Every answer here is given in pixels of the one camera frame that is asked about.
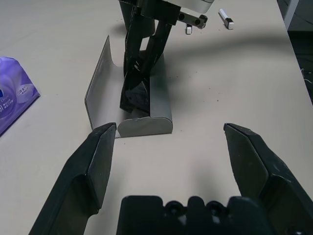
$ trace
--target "black cable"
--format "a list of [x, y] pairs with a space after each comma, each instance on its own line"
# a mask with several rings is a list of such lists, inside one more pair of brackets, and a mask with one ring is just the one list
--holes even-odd
[[294, 13], [294, 14], [295, 14], [297, 17], [299, 17], [300, 19], [302, 19], [303, 21], [305, 21], [306, 23], [313, 25], [312, 22], [310, 22], [310, 21], [304, 19], [302, 16], [299, 16], [297, 13]]

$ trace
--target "gray metal bracket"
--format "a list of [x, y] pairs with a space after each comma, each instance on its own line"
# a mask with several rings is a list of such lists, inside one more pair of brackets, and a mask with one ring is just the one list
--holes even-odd
[[85, 96], [91, 128], [115, 122], [116, 138], [172, 133], [172, 112], [163, 55], [151, 70], [150, 115], [140, 111], [129, 114], [119, 108], [123, 82], [123, 68], [112, 61], [108, 36]]

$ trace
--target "purple package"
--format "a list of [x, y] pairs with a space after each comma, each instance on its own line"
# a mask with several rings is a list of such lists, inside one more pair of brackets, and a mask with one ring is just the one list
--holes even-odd
[[0, 57], [0, 135], [39, 96], [19, 62]]

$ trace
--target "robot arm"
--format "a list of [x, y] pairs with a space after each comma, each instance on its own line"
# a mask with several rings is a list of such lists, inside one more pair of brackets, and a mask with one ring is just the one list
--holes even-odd
[[[205, 15], [195, 17], [181, 12], [181, 7], [204, 13], [212, 2], [213, 0], [120, 0], [127, 27], [121, 109], [129, 113], [134, 109], [149, 113], [150, 71], [164, 51], [172, 26], [181, 21], [203, 29], [207, 21]], [[140, 51], [145, 37], [149, 37], [147, 48]]]

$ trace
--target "table surface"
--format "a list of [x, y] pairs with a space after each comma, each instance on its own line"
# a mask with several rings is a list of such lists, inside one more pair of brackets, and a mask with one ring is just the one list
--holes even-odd
[[[215, 0], [207, 16], [192, 35], [177, 23], [166, 46], [173, 133], [115, 141], [86, 235], [115, 234], [127, 195], [224, 205], [239, 195], [225, 122], [260, 134], [313, 198], [313, 109], [276, 0]], [[2, 0], [0, 32], [0, 54], [16, 58], [42, 95], [0, 138], [0, 234], [24, 235], [91, 131], [85, 92], [107, 35], [122, 65], [125, 28], [116, 0]]]

